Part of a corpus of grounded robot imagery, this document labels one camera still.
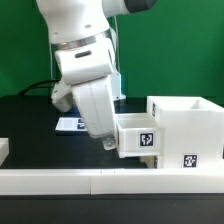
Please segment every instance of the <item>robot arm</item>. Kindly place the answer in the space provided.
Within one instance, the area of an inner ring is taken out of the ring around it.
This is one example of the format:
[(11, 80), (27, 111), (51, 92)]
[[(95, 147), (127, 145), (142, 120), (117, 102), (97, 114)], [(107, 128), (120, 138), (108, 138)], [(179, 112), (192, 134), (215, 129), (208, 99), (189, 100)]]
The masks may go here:
[(71, 92), (93, 138), (113, 136), (110, 75), (115, 47), (106, 17), (150, 9), (156, 0), (37, 0), (48, 25), (62, 82)]

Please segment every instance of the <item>table surface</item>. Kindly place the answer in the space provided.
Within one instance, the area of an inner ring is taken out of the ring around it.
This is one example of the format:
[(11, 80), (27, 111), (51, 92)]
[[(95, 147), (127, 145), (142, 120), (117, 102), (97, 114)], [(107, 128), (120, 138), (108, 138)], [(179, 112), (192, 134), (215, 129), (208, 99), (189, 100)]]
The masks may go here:
[[(128, 99), (116, 111), (144, 112), (145, 99)], [(119, 159), (88, 133), (57, 133), (59, 117), (46, 96), (0, 98), (0, 137), (10, 140), (1, 169), (144, 168)], [(224, 223), (223, 194), (1, 196), (0, 223)]]

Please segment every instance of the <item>green wall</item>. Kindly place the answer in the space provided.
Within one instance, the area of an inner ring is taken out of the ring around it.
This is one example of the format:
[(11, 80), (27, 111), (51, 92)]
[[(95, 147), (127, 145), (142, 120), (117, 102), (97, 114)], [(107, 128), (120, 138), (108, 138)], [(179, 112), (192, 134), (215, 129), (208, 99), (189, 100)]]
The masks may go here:
[[(150, 12), (119, 16), (125, 93), (224, 105), (223, 11), (223, 0), (159, 0)], [(47, 28), (35, 1), (1, 0), (0, 29), (0, 96), (49, 79)]]

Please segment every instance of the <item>white container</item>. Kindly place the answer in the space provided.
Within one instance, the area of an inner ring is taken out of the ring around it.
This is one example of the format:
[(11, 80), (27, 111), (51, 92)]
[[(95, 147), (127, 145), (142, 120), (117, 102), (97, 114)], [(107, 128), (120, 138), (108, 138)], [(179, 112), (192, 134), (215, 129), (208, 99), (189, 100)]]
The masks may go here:
[(160, 155), (162, 132), (147, 113), (117, 114), (116, 123), (120, 158)]
[(200, 97), (148, 97), (164, 130), (163, 168), (214, 168), (223, 161), (224, 109)]

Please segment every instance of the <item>black cable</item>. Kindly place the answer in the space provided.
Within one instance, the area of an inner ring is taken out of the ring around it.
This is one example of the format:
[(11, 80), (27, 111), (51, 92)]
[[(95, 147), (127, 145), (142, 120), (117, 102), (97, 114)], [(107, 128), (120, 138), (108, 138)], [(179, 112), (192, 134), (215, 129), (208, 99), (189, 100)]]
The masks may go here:
[(55, 79), (55, 80), (45, 80), (45, 81), (41, 81), (41, 82), (37, 82), (37, 83), (34, 83), (30, 86), (28, 86), (26, 89), (20, 91), (17, 95), (20, 95), (20, 96), (24, 96), (28, 91), (32, 90), (32, 89), (39, 89), (39, 88), (51, 88), (52, 86), (45, 86), (45, 87), (39, 87), (40, 85), (44, 85), (44, 84), (49, 84), (49, 83), (56, 83), (58, 82), (59, 79)]

